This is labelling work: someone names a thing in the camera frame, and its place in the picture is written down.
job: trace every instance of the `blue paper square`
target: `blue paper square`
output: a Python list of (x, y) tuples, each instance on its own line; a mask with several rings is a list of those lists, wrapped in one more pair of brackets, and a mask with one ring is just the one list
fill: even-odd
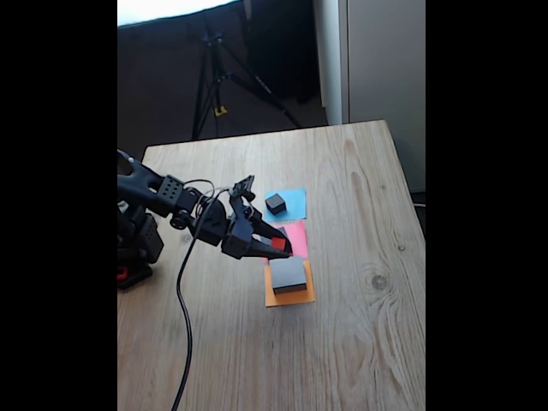
[(266, 193), (265, 200), (274, 194), (279, 194), (285, 200), (286, 210), (274, 215), (265, 206), (265, 221), (302, 220), (307, 217), (307, 191), (304, 188), (270, 191)]

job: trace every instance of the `wood knot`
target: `wood knot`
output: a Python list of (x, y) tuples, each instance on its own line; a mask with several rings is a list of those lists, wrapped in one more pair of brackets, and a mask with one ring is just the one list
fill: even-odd
[(386, 288), (387, 281), (386, 278), (384, 278), (383, 276), (377, 275), (373, 277), (371, 283), (374, 289), (376, 289), (377, 291), (382, 291)]

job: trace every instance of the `robotic arm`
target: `robotic arm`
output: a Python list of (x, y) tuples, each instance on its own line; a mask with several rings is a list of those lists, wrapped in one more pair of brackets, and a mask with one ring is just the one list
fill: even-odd
[[(229, 203), (233, 213), (227, 217), (223, 203), (202, 195), (196, 188), (174, 176), (160, 176), (144, 164), (118, 150), (118, 201), (125, 201), (128, 207), (118, 207), (118, 287), (127, 288), (152, 274), (146, 263), (155, 263), (164, 247), (157, 231), (157, 225), (146, 209), (161, 217), (171, 215), (170, 225), (174, 229), (188, 228), (192, 236), (216, 247), (235, 259), (242, 257), (265, 257), (286, 259), (293, 250), (289, 239), (278, 229), (262, 220), (262, 214), (251, 206), (255, 194), (251, 192), (253, 176), (237, 182), (229, 191)], [(198, 206), (205, 208), (213, 201), (210, 212), (204, 216), (199, 233), (198, 221), (202, 215), (192, 217)], [(253, 238), (253, 234), (265, 238), (285, 240), (284, 249), (279, 250)]]

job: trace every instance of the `floor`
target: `floor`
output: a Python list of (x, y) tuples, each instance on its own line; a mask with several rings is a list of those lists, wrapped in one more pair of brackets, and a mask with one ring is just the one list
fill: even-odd
[[(212, 29), (223, 29), (227, 43), (245, 61), (247, 48), (234, 10), (222, 6), (207, 13)], [(117, 145), (135, 158), (142, 159), (147, 146), (190, 140), (200, 73), (199, 37), (205, 31), (200, 15), (118, 30)], [(248, 79), (228, 54), (222, 59), (225, 69)], [(211, 114), (200, 140), (294, 128), (278, 109), (229, 81), (221, 87), (221, 100), (228, 114), (218, 118), (218, 135)], [(296, 98), (283, 104), (305, 128), (327, 125), (319, 92), (305, 104)]]

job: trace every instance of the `red block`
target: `red block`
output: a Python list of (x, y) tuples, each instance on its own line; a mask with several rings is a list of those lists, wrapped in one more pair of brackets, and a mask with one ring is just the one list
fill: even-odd
[(272, 238), (271, 245), (274, 248), (277, 248), (278, 250), (283, 251), (283, 249), (285, 248), (285, 238), (276, 238), (276, 237), (274, 237), (274, 238)]

